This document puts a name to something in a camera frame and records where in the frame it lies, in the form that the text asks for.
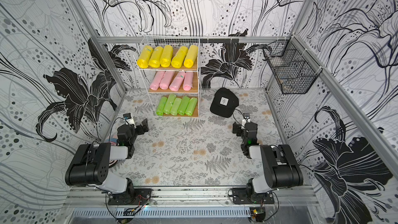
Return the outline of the yellow trash bag roll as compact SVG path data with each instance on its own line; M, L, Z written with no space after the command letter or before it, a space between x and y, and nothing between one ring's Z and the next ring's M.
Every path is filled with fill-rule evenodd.
M171 65L173 57L173 47L171 45L166 45L163 48L163 53L160 58L160 65L162 67L169 67Z
M191 45L188 49L187 55L184 59L183 65L186 68L191 68L193 67L197 57L198 57L198 46L196 45Z
M159 68L161 66L160 60L161 60L162 54L163 54L163 47L161 47L161 46L155 47L155 49L153 50L153 53L151 55L151 58L148 62L148 65L152 68Z
M171 61L172 67L177 69L181 68L187 53L188 47L181 46Z
M137 60L137 65L139 68L147 68L149 66L149 60L152 56L153 53L153 48L151 46L145 46L142 51L141 54Z

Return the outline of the pink trash bag roll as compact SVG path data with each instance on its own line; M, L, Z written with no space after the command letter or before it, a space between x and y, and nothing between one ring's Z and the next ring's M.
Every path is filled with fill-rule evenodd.
M151 90L158 90L160 86L160 82L163 79L163 76L165 74L165 71L157 71L151 84L150 84L150 89Z
M173 79L172 83L170 84L169 89L173 92L177 92L180 89L185 76L186 72L184 71L178 72L175 78Z
M182 87L184 91L190 91L193 88L193 76L194 72L186 72Z
M163 75L163 78L160 81L159 87L162 90L167 90L171 84L175 72L174 71L166 71Z

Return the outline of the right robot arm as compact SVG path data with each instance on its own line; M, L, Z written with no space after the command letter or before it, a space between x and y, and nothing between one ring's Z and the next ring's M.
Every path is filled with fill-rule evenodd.
M262 162L263 174L251 178L247 183L249 197L278 188L303 185L303 173L289 145L260 145L257 139L258 125L254 122L244 125L234 123L232 132L242 138L240 147L243 155Z

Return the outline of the green trash bag roll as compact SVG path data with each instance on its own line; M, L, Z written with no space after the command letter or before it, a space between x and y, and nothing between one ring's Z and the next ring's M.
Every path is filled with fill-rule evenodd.
M163 112L164 114L170 114L171 113L171 109L173 107L174 101L176 99L176 95L175 94L170 94L167 98L167 101L165 103Z
M156 114L157 114L158 116L163 116L163 114L164 114L164 107L165 107L165 105L166 105L166 102L167 102L167 97L162 96L162 97L160 98L159 104L158 104L157 109L156 109Z
M197 102L198 102L198 99L196 97L193 97L193 98L191 98L189 100L187 108L185 110L185 114L186 115L188 115L188 116L192 116L193 115L193 113L195 111L195 108L196 108L196 105L197 105Z
M189 101L190 101L190 98L188 96L183 96L182 97L180 106L179 106L178 111L177 111L177 113L179 115L182 115L182 116L185 115L185 112L186 112L186 109L188 107Z
M179 109L179 107L181 105L181 102L182 102L181 98L179 98L179 97L175 98L175 100L173 102L173 105L171 107L171 110L170 110L170 114L171 115L173 115L173 116L177 116L178 115L178 109Z

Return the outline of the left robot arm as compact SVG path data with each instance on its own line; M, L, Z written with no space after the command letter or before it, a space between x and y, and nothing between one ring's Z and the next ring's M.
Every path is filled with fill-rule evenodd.
M148 119L140 125L127 114L125 124L117 129L117 144L104 142L99 145L80 145L66 171L65 182L69 186L91 186L108 192L114 197L135 197L135 189L129 178L123 178L109 170L111 161L132 158L134 143L139 135L149 131Z

